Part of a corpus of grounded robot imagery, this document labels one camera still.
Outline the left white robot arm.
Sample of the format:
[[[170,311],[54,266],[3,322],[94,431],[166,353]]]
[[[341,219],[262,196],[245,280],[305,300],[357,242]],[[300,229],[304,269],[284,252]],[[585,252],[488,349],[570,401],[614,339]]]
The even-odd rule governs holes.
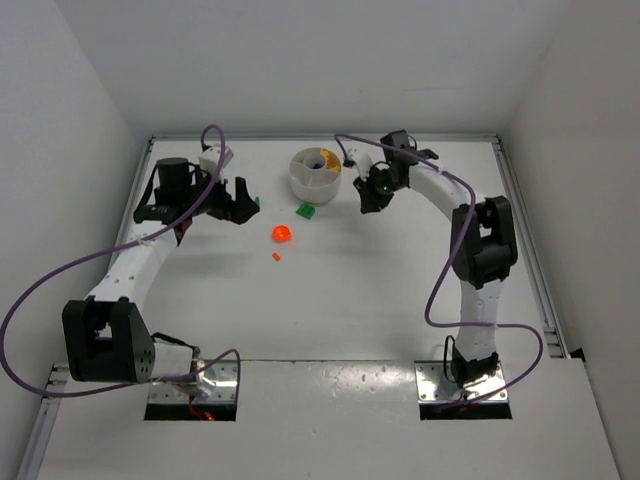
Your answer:
[[[69,301],[62,324],[71,376],[79,382],[189,384],[198,376],[198,347],[153,335],[141,310],[162,265],[194,217],[242,225],[260,207],[244,178],[234,190],[216,164],[169,157],[156,162],[133,213],[128,243],[82,300]]]

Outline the orange round lego piece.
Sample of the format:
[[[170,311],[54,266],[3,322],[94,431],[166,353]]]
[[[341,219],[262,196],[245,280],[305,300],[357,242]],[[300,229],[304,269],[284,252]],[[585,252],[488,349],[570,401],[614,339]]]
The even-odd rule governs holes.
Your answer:
[[[272,230],[272,239],[276,243],[285,243],[292,238],[292,231],[286,225],[278,225]]]

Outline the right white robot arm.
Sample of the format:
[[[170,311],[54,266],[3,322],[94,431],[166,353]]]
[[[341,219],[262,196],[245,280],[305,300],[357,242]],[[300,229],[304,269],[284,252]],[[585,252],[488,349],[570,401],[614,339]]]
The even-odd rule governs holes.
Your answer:
[[[385,209],[394,194],[412,190],[450,222],[449,257],[444,271],[460,282],[460,320],[452,342],[448,378],[458,386],[497,370],[495,344],[498,302],[518,259],[512,207],[502,196],[487,197],[447,170],[430,149],[416,149],[404,130],[377,141],[384,158],[346,153],[344,164],[357,170],[353,182],[364,214]]]

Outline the green lego plate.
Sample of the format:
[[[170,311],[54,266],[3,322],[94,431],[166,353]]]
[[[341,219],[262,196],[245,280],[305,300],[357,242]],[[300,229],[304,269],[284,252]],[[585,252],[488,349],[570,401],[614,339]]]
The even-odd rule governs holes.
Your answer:
[[[315,215],[315,213],[315,207],[307,203],[301,204],[296,210],[297,215],[307,220],[310,220]]]

